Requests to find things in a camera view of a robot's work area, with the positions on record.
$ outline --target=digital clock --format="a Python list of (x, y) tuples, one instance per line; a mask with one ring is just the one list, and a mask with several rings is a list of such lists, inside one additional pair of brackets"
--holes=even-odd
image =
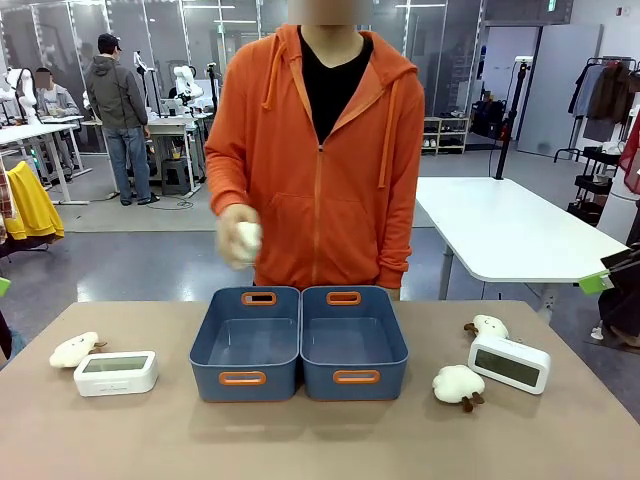
[(73, 372), (83, 397), (145, 393), (153, 388), (157, 378), (155, 352), (87, 355)]
[(551, 357), (521, 343), (479, 335), (471, 344), (468, 366), (480, 375), (539, 395), (547, 385)]

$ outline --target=black cap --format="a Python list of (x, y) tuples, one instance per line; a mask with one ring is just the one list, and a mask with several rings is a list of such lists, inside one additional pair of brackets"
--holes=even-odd
[(110, 33), (103, 33), (98, 37), (98, 51), (100, 53), (112, 53), (113, 47), (118, 47), (118, 50), (122, 51), (120, 48), (120, 39)]

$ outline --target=man in orange hoodie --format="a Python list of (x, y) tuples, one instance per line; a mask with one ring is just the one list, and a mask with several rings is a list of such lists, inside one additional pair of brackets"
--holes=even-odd
[(424, 89), (379, 35), (315, 13), (316, 25), (285, 25), (228, 67), (206, 144), (218, 248), (238, 263), (237, 224), (260, 223), (257, 285), (375, 284), (399, 300)]

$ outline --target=man's right hand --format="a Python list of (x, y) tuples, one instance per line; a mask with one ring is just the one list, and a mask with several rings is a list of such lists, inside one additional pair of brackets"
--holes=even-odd
[(245, 266), (242, 259), (234, 254), (232, 247), (234, 244), (242, 243), (238, 234), (238, 223), (260, 223), (258, 212), (249, 205), (236, 203), (225, 208), (218, 220), (218, 251), (228, 265), (238, 270)]

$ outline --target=hand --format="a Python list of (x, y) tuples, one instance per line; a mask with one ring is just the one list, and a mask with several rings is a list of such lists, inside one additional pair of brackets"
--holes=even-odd
[(386, 292), (391, 297), (392, 302), (400, 301), (400, 289), (399, 288), (385, 288)]
[(241, 258), (238, 258), (233, 248), (234, 244), (240, 244), (242, 239), (238, 235), (237, 226), (240, 222), (260, 223), (258, 212), (249, 205), (236, 203), (224, 209), (218, 223), (218, 252), (224, 261), (232, 268), (239, 270), (245, 266)]

